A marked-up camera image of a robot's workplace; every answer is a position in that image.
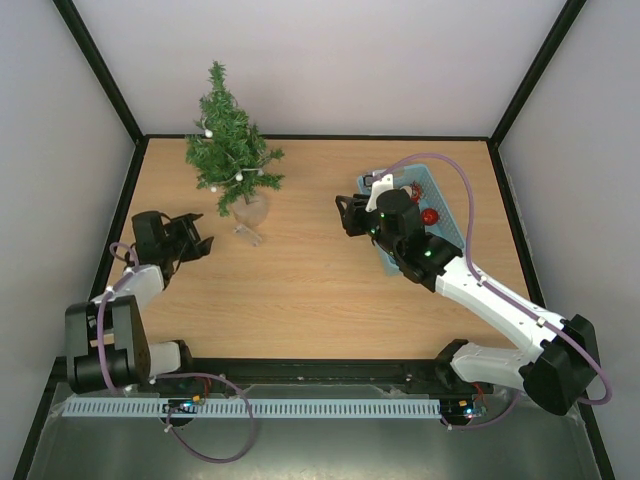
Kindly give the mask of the fairy light string white beads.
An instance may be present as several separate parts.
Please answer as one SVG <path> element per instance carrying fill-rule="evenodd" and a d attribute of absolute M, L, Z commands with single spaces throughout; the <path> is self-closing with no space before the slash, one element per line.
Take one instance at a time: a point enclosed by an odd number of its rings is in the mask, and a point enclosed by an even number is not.
<path fill-rule="evenodd" d="M 245 118 L 215 119 L 199 122 L 200 135 L 186 138 L 186 163 L 196 171 L 197 187 L 217 192 L 217 211 L 222 217 L 240 207 L 253 212 L 259 202 L 259 190 L 278 190 L 282 174 L 269 173 L 267 166 L 284 156 L 270 149 L 258 126 Z"/>

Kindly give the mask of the light blue plastic basket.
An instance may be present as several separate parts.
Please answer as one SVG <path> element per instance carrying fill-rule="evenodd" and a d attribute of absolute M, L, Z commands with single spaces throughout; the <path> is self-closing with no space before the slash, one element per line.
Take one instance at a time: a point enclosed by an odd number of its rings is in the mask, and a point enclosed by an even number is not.
<path fill-rule="evenodd" d="M 373 172 L 382 172 L 383 170 L 373 170 L 359 176 L 356 180 L 358 193 L 369 195 Z M 444 238 L 464 251 L 466 234 L 460 230 L 429 168 L 424 164 L 406 165 L 392 172 L 392 175 L 394 188 L 404 190 L 418 205 L 420 218 L 421 211 L 425 208 L 434 208 L 439 212 L 439 222 L 434 226 L 423 224 L 425 231 Z M 401 274 L 395 260 L 389 254 L 386 254 L 379 246 L 376 246 L 376 251 L 387 276 Z"/>

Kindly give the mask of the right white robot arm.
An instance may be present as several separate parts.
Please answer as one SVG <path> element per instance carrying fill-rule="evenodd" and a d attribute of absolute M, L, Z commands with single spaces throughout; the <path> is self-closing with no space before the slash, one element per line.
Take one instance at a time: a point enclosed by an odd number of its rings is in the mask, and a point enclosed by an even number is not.
<path fill-rule="evenodd" d="M 448 240 L 427 232 L 417 205 L 400 189 L 375 199 L 335 200 L 350 237 L 367 235 L 411 282 L 462 305 L 513 343 L 511 349 L 467 342 L 436 367 L 436 379 L 455 392 L 467 383 L 492 383 L 524 392 L 547 412 L 563 416 L 600 373 L 593 324 L 526 300 L 478 269 Z"/>

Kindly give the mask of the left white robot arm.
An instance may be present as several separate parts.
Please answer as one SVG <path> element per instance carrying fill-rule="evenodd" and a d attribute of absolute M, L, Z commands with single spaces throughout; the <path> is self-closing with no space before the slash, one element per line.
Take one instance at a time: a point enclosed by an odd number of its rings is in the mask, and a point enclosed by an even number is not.
<path fill-rule="evenodd" d="M 132 217 L 131 245 L 119 241 L 109 245 L 113 258 L 124 263 L 120 278 L 65 312 L 67 381 L 74 393 L 116 393 L 177 373 L 191 362 L 182 340 L 151 344 L 142 313 L 184 263 L 210 254 L 214 238 L 203 238 L 196 228 L 202 217 L 144 211 Z"/>

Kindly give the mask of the small green christmas tree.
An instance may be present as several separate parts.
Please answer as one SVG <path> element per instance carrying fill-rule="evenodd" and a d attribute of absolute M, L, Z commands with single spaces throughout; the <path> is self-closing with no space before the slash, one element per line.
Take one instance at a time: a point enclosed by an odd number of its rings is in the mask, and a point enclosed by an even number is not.
<path fill-rule="evenodd" d="M 208 70 L 210 89 L 199 100 L 199 134 L 186 137 L 185 161 L 196 174 L 196 188 L 217 196 L 220 216 L 232 216 L 246 228 L 264 223 L 269 203 L 264 191 L 278 191 L 285 175 L 270 165 L 284 151 L 268 145 L 229 89 L 226 66 L 215 61 Z"/>

